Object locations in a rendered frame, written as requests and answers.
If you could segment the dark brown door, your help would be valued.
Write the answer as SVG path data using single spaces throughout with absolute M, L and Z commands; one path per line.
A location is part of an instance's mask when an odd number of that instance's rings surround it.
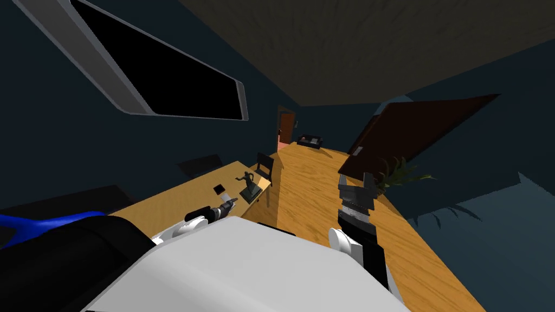
M 385 159 L 392 167 L 393 157 L 414 159 L 438 140 L 488 105 L 498 94 L 450 101 L 394 102 L 372 119 L 357 147 L 363 150 L 350 155 L 339 170 L 347 177 L 363 180 L 364 172 L 381 180 Z

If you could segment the orange door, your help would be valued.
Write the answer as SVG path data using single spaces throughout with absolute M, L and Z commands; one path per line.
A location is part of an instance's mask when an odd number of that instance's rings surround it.
M 277 108 L 277 143 L 276 150 L 287 147 L 292 142 L 295 113 L 283 106 Z

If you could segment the wooden desk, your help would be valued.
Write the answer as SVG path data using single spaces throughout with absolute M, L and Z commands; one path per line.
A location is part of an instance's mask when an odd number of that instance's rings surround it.
M 159 232 L 183 221 L 185 215 L 190 211 L 208 205 L 217 207 L 222 204 L 221 196 L 214 191 L 214 187 L 221 184 L 225 188 L 225 193 L 232 198 L 238 198 L 230 215 L 243 217 L 256 204 L 256 201 L 247 203 L 240 196 L 240 192 L 246 187 L 246 182 L 239 181 L 239 178 L 244 176 L 245 172 L 252 173 L 254 182 L 262 188 L 262 194 L 258 195 L 256 199 L 263 203 L 265 200 L 263 196 L 270 193 L 270 187 L 278 185 L 277 177 L 272 177 L 273 181 L 270 182 L 248 166 L 235 161 L 116 211 L 112 215 L 129 220 L 144 233 Z

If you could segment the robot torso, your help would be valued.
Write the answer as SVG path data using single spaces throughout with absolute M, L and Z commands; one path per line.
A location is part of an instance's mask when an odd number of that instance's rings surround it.
M 410 312 L 349 255 L 228 217 L 157 244 L 96 312 Z

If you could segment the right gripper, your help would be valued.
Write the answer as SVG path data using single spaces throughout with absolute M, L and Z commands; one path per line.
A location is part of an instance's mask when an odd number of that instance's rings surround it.
M 375 208 L 376 183 L 371 173 L 364 172 L 363 187 L 348 185 L 346 176 L 341 174 L 338 189 L 343 205 L 354 205 L 359 210 L 373 210 Z

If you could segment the dark figure statue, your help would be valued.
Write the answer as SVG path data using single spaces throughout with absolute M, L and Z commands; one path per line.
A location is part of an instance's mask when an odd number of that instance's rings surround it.
M 245 181 L 246 187 L 240 192 L 240 196 L 248 203 L 251 204 L 262 193 L 262 188 L 254 182 L 254 173 L 245 171 L 243 177 L 236 177 L 237 181 Z

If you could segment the blue curved object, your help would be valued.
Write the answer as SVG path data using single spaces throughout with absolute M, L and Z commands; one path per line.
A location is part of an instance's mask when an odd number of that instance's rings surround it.
M 49 236 L 49 232 L 52 231 L 60 235 L 62 232 L 59 231 L 58 228 L 65 229 L 66 232 L 64 233 L 64 239 L 67 241 L 75 241 L 78 238 L 88 236 L 94 237 L 93 233 L 87 229 L 67 225 L 85 218 L 97 216 L 107 217 L 107 214 L 102 213 L 101 211 L 86 211 L 83 213 L 43 220 L 0 214 L 0 226 L 15 229 L 14 236 L 10 238 L 6 244 L 0 247 L 0 250 L 21 244 L 43 235 Z

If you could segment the black sofa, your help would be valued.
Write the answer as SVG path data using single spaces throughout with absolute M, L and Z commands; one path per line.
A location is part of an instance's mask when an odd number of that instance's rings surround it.
M 298 137 L 296 143 L 300 146 L 319 150 L 322 147 L 323 138 L 320 136 L 303 134 Z

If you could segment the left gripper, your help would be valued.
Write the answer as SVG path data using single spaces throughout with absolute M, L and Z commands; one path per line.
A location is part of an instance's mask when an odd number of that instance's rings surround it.
M 220 198 L 224 203 L 216 208 L 216 216 L 226 217 L 235 205 L 235 202 L 238 200 L 238 198 L 231 198 L 230 195 L 228 195 L 227 193 L 221 195 Z

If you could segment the black chair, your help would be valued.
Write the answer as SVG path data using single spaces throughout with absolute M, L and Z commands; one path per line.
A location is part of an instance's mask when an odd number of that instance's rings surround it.
M 270 181 L 272 185 L 274 159 L 268 155 L 258 152 L 255 172 Z

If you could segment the grey framed dark window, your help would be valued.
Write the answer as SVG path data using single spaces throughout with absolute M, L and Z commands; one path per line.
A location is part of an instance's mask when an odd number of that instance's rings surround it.
M 12 0 L 120 111 L 249 119 L 244 85 L 90 0 Z

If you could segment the green potted plant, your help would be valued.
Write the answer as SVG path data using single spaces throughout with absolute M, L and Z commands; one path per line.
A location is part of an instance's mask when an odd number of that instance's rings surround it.
M 395 160 L 395 165 L 392 167 L 385 159 L 381 159 L 385 163 L 385 172 L 379 173 L 381 180 L 377 182 L 378 196 L 384 195 L 391 186 L 402 186 L 412 181 L 435 179 L 430 174 L 411 176 L 413 171 L 417 168 L 417 165 L 409 166 L 404 157 L 393 157 L 393 159 Z

